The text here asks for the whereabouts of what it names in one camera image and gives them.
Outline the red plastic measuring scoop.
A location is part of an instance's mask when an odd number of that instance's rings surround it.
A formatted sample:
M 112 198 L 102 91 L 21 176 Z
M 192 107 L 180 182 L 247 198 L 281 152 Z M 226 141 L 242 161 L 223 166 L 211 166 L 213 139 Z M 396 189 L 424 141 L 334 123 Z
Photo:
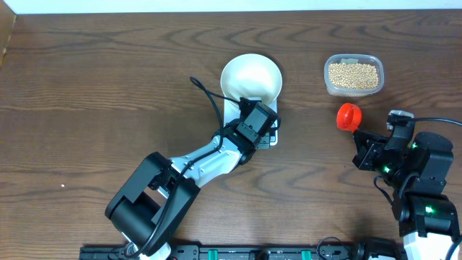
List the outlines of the red plastic measuring scoop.
M 362 111 L 355 104 L 345 103 L 338 110 L 336 116 L 336 125 L 338 129 L 354 133 L 358 130 L 361 121 Z

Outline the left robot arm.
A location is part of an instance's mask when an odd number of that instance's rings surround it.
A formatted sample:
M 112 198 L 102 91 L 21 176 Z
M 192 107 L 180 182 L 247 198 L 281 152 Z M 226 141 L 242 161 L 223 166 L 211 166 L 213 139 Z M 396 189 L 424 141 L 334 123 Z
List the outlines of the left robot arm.
M 105 216 L 135 248 L 125 257 L 160 256 L 201 187 L 246 164 L 262 144 L 270 144 L 278 127 L 276 121 L 235 119 L 221 126 L 210 143 L 187 155 L 167 159 L 153 152 L 145 157 L 105 209 Z

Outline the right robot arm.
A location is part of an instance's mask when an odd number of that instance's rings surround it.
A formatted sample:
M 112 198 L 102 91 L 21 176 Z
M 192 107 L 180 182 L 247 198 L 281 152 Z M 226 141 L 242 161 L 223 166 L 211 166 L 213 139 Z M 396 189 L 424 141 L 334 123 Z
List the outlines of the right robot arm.
M 443 194 L 453 162 L 450 140 L 432 132 L 415 137 L 353 133 L 360 170 L 375 171 L 393 189 L 386 199 L 408 259 L 457 259 L 461 232 L 456 206 Z

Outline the white digital kitchen scale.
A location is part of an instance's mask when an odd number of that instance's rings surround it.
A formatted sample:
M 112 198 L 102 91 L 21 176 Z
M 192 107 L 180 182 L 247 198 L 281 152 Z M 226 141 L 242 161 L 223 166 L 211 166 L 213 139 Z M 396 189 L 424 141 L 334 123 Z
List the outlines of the white digital kitchen scale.
M 256 97 L 251 97 L 251 100 L 257 100 L 258 98 Z M 277 112 L 277 101 L 272 102 L 269 107 Z M 230 123 L 232 120 L 239 118 L 240 117 L 240 109 L 238 108 L 238 105 L 232 101 L 225 100 L 224 101 L 224 124 Z M 280 120 L 276 121 L 273 123 L 271 126 L 272 128 L 278 128 L 280 126 Z M 278 144 L 279 141 L 279 135 L 278 135 L 279 130 L 272 130 L 269 135 L 269 141 L 266 142 L 265 144 L 263 141 L 261 141 L 260 144 L 262 144 L 265 148 L 269 145 L 271 147 L 274 147 Z

